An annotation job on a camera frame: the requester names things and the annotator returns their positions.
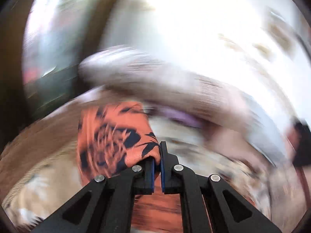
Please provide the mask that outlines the orange floral blouse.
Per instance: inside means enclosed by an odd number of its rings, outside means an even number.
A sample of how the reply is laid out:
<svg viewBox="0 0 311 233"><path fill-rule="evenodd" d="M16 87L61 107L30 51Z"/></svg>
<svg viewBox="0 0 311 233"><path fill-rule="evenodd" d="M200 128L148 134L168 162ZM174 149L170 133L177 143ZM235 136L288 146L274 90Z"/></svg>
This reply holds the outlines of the orange floral blouse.
<svg viewBox="0 0 311 233"><path fill-rule="evenodd" d="M159 142L140 102L120 102L83 110L76 154L83 185L97 175L113 177L148 156L160 162ZM159 173L155 175L155 192L135 198L132 228L182 232L179 196L165 195Z"/></svg>

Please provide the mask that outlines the pink bed sheet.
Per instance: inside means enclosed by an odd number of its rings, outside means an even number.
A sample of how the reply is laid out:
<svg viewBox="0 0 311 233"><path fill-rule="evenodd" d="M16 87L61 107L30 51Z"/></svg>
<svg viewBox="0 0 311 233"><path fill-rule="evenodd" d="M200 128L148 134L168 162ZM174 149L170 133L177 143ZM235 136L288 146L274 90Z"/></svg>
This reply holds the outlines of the pink bed sheet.
<svg viewBox="0 0 311 233"><path fill-rule="evenodd" d="M241 133L208 123L202 130L207 149L229 159L238 160L252 171L267 171L272 165L260 152L245 141Z"/></svg>

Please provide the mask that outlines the leaf patterned bed blanket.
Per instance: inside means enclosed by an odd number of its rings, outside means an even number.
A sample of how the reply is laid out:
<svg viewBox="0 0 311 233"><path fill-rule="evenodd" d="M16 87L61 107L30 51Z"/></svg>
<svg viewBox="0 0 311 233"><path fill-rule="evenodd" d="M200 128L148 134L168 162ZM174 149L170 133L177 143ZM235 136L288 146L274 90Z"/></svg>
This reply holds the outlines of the leaf patterned bed blanket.
<svg viewBox="0 0 311 233"><path fill-rule="evenodd" d="M103 88L82 94L22 131L1 154L1 204L13 225L29 232L81 188L76 162L78 120L83 109L122 100ZM144 103L152 130L168 152L195 173L219 174L267 218L273 217L269 173L206 148L202 128L192 128L160 115Z"/></svg>

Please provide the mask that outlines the purple cloth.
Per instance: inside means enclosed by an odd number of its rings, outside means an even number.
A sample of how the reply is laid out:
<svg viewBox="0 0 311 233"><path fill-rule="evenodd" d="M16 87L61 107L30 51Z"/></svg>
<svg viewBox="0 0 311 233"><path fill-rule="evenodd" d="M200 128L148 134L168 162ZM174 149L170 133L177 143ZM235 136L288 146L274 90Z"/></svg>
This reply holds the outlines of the purple cloth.
<svg viewBox="0 0 311 233"><path fill-rule="evenodd" d="M202 128L202 122L192 115L167 106L158 106L157 112L170 120L192 128Z"/></svg>

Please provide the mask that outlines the grey ruffled pillow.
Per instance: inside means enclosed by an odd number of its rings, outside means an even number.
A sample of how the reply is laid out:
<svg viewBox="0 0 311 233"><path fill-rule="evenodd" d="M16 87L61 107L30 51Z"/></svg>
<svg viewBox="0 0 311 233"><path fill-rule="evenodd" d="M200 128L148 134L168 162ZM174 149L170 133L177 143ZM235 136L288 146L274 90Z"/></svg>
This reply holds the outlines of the grey ruffled pillow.
<svg viewBox="0 0 311 233"><path fill-rule="evenodd" d="M246 93L240 93L239 130L246 142L274 167L288 163L284 136L261 106Z"/></svg>

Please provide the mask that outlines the black cloth on headboard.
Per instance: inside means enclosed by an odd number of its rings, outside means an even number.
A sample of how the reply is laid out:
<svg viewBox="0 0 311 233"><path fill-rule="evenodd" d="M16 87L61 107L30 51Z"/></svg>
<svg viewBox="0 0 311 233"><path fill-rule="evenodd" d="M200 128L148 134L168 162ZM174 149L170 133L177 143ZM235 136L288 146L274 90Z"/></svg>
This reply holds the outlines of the black cloth on headboard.
<svg viewBox="0 0 311 233"><path fill-rule="evenodd" d="M299 134L298 147L293 159L295 167L310 165L310 129L306 123L297 121L294 125L295 131Z"/></svg>

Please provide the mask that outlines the striped floral bolster pillow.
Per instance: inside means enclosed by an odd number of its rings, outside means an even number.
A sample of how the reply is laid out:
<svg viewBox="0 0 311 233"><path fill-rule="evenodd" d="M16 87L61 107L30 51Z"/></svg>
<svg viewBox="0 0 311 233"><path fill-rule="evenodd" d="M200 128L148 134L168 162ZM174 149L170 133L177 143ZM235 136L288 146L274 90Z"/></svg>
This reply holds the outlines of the striped floral bolster pillow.
<svg viewBox="0 0 311 233"><path fill-rule="evenodd" d="M129 46L113 46L85 58L79 74L93 85L128 90L205 119L247 110L242 96L212 78L187 72Z"/></svg>

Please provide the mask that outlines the etched glass wooden door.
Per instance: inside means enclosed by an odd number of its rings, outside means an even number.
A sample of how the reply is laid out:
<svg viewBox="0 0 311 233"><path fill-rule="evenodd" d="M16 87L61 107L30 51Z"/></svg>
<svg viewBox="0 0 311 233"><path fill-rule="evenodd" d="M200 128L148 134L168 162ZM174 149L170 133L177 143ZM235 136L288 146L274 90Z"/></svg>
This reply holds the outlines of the etched glass wooden door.
<svg viewBox="0 0 311 233"><path fill-rule="evenodd" d="M94 53L114 0L8 0L1 11L1 104L46 116L87 90L78 65Z"/></svg>

